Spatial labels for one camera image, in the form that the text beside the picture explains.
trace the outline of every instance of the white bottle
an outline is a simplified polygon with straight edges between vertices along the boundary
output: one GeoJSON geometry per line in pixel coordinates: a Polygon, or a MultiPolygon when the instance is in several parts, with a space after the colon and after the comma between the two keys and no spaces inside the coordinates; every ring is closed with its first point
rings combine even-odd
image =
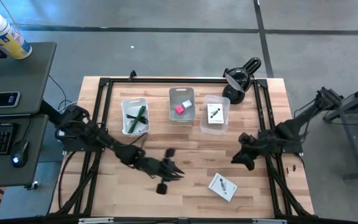
{"type": "Polygon", "coordinates": [[[32,47],[27,41],[18,34],[13,27],[0,15],[0,45],[16,59],[28,57],[32,52],[32,47]]]}

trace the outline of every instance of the wooden tabletop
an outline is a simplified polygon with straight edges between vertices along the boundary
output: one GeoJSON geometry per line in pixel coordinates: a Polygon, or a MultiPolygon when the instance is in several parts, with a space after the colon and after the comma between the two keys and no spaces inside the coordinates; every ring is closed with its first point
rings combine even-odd
{"type": "MultiPolygon", "coordinates": [[[[100,77],[84,77],[78,105],[92,113],[100,77]]],[[[276,124],[291,118],[284,81],[270,78],[268,89],[276,124]]],[[[144,149],[146,155],[161,159],[168,147],[177,151],[173,160],[183,170],[185,178],[168,183],[166,195],[155,193],[160,178],[129,169],[121,164],[114,153],[103,153],[93,201],[92,216],[109,217],[198,217],[198,218],[270,218],[273,217],[272,200],[266,164],[263,158],[255,160],[255,169],[231,164],[239,151],[238,137],[242,132],[257,135],[259,126],[254,89],[250,88],[241,104],[230,106],[229,129],[220,136],[200,131],[201,107],[205,95],[221,96],[224,84],[207,83],[115,83],[109,107],[109,134],[129,143],[122,133],[121,101],[146,97],[149,104],[150,135],[144,149]],[[168,90],[171,87],[190,86],[195,90],[196,120],[193,124],[174,125],[168,117],[168,90]],[[220,173],[238,186],[232,200],[225,201],[208,185],[215,173],[220,173]]],[[[99,119],[103,112],[106,90],[102,97],[99,119]]],[[[265,108],[264,94],[260,91],[265,108]]],[[[84,153],[76,153],[68,163],[62,181],[62,202],[71,196],[78,185],[84,153]]],[[[308,184],[302,163],[294,155],[282,157],[287,184],[294,196],[313,213],[308,184]]],[[[83,207],[88,188],[85,189],[83,207]]],[[[278,190],[280,208],[284,211],[282,193],[278,190]]],[[[51,212],[56,211],[57,188],[51,212]]]]}

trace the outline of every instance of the clear plastic container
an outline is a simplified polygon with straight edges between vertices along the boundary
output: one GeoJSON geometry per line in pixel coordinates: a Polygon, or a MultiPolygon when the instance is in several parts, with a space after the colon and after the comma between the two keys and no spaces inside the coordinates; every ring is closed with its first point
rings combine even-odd
{"type": "Polygon", "coordinates": [[[196,119],[194,89],[192,87],[169,89],[169,118],[173,124],[191,124],[196,119]],[[186,109],[183,114],[177,114],[175,107],[181,105],[186,100],[190,100],[193,106],[186,109]]]}
{"type": "Polygon", "coordinates": [[[208,134],[223,134],[229,127],[229,111],[230,100],[226,97],[206,95],[204,97],[203,113],[201,115],[200,128],[201,132],[208,134]],[[206,105],[209,103],[222,104],[223,109],[223,124],[208,124],[208,112],[206,105]]]}
{"type": "Polygon", "coordinates": [[[146,133],[150,130],[150,120],[149,120],[149,106],[147,106],[146,98],[134,98],[123,100],[121,102],[122,106],[122,133],[129,135],[129,136],[138,136],[140,134],[146,133]],[[127,118],[127,114],[132,116],[137,116],[139,110],[142,106],[146,106],[146,111],[144,111],[143,116],[145,116],[149,123],[143,124],[138,122],[136,127],[132,133],[128,133],[129,129],[131,128],[131,120],[127,118]]]}

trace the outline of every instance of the black desk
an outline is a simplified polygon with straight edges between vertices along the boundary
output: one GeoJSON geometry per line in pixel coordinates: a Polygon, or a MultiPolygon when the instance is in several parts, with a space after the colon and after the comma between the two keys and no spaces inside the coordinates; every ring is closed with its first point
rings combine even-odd
{"type": "MultiPolygon", "coordinates": [[[[19,124],[13,142],[23,138],[25,129],[29,124],[29,117],[22,118],[0,118],[0,122],[12,122],[19,124]]],[[[29,141],[29,160],[24,167],[15,168],[11,163],[11,156],[0,156],[0,187],[14,185],[30,185],[34,179],[40,156],[42,140],[44,140],[45,128],[47,127],[47,115],[31,116],[31,124],[25,140],[29,141]]]]}
{"type": "Polygon", "coordinates": [[[18,115],[36,114],[31,116],[32,124],[26,136],[26,140],[30,142],[27,164],[24,167],[15,168],[10,162],[10,155],[0,156],[0,187],[32,183],[47,121],[59,114],[42,99],[55,55],[56,43],[30,44],[33,51],[29,57],[23,60],[11,57],[0,59],[0,92],[18,91],[21,93],[17,107],[0,109],[0,122],[9,121],[19,124],[13,143],[23,138],[29,123],[29,116],[18,115]]]}
{"type": "Polygon", "coordinates": [[[0,59],[0,92],[21,94],[15,108],[0,109],[0,115],[36,114],[40,110],[56,43],[30,43],[32,53],[23,60],[0,59]]]}

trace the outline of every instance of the pink cube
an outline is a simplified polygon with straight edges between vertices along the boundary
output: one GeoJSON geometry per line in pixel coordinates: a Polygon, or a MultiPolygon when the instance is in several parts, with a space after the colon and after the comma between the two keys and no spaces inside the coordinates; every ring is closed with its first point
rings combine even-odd
{"type": "Polygon", "coordinates": [[[183,109],[183,107],[181,106],[177,106],[175,107],[175,111],[177,112],[177,114],[181,115],[183,114],[183,112],[185,112],[185,109],[183,109]]]}

